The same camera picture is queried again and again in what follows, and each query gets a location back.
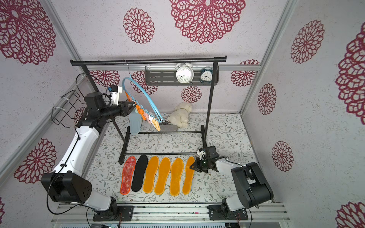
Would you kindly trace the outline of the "blue round clip hanger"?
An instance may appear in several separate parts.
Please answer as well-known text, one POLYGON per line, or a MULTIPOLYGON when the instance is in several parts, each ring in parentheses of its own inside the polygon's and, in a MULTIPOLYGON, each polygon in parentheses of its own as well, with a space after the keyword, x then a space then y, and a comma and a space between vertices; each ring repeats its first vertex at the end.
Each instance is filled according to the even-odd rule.
POLYGON ((153 125, 154 128, 157 131, 161 131, 160 124, 165 121, 164 118, 162 117, 161 113, 159 112, 158 108, 156 107, 156 105, 154 104, 153 100, 150 98, 148 93, 143 89, 143 87, 140 84, 138 84, 132 78, 132 76, 130 74, 130 68, 129 68, 128 62, 126 60, 124 60, 124 62, 126 63, 126 65, 128 67, 129 77, 123 78, 123 80, 122 80, 122 89, 126 92, 127 97, 131 98, 132 102, 134 102, 136 105, 139 106, 139 109, 137 110, 137 112, 140 113, 139 111, 143 111, 141 116, 144 117, 146 120, 148 120, 149 123, 151 125, 153 125), (133 83, 136 87, 138 87, 138 89, 143 93, 143 95, 145 95, 145 97, 148 100, 150 106, 152 107, 155 115, 150 114, 147 109, 143 108, 143 106, 141 104, 139 104, 139 102, 126 90, 126 88, 125 88, 125 81, 126 80, 129 80, 131 83, 133 83))

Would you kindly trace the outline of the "orange insole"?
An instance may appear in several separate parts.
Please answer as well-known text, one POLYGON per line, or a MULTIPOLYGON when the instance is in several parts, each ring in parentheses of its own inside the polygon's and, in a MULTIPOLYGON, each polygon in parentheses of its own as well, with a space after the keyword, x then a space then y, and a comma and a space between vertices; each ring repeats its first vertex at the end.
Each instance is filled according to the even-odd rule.
POLYGON ((170 194, 178 196, 180 193, 181 176, 183 173, 183 160, 177 158, 171 167, 170 194))
POLYGON ((189 157, 185 166, 185 180, 182 192, 184 195, 187 195, 191 191, 193 177, 194 177, 194 170, 190 168, 195 162, 195 158, 193 156, 189 157))
POLYGON ((156 195, 162 195, 164 193, 170 170, 171 170, 171 160, 168 157, 164 157, 159 165, 158 179, 155 186, 156 195))
POLYGON ((153 156, 146 167, 145 171, 145 179, 143 185, 144 193, 151 193, 154 189, 155 183, 155 175, 159 168, 159 158, 157 156, 153 156))

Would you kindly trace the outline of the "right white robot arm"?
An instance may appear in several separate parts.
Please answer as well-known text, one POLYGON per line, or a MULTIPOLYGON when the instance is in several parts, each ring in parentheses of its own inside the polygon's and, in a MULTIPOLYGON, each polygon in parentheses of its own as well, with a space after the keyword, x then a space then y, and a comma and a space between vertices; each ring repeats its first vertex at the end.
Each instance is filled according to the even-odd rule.
POLYGON ((221 211, 231 215, 243 209, 258 208, 260 204, 274 198, 273 190, 262 170, 255 162, 242 165, 220 156, 215 146, 201 148, 189 169, 199 173, 214 170, 233 180, 236 193, 222 200, 221 211))

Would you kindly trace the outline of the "red gel insole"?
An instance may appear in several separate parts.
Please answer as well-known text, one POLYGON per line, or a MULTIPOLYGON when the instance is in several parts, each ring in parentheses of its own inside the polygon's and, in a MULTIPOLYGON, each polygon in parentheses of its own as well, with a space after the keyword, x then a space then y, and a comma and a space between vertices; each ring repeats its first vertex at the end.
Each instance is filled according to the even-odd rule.
POLYGON ((131 191, 132 178, 136 167, 136 158, 130 156, 123 166, 120 193, 127 195, 131 191))

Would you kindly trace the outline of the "light blue insole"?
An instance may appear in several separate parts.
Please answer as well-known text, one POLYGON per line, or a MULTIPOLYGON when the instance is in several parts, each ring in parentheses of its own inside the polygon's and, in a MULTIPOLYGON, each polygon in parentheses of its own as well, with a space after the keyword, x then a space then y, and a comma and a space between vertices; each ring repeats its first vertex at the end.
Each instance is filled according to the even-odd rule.
POLYGON ((142 126, 142 121, 142 116, 138 113, 136 109, 134 109, 129 115, 131 135, 139 134, 142 126))

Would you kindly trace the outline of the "black insole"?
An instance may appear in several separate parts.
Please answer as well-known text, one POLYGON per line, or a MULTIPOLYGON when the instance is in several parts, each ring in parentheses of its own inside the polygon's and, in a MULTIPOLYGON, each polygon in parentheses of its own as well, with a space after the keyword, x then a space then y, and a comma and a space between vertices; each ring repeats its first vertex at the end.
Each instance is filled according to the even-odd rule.
POLYGON ((143 154, 138 158, 135 166, 134 176, 132 180, 131 190, 133 192, 139 192, 143 186, 144 175, 148 165, 148 157, 143 154))

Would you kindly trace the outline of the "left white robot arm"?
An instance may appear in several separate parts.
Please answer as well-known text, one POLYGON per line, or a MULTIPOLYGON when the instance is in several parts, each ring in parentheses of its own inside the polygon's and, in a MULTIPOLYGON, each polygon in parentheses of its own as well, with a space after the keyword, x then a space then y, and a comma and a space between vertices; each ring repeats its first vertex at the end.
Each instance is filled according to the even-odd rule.
POLYGON ((128 116, 135 108, 132 102, 120 101, 121 94, 120 91, 110 92, 110 104, 105 104, 100 92, 85 96, 86 108, 75 126, 72 143, 53 171, 43 174, 41 178, 41 184, 47 191, 47 200, 115 214, 117 204, 112 201, 112 197, 95 191, 91 182, 82 175, 92 147, 107 122, 114 121, 117 116, 128 116))

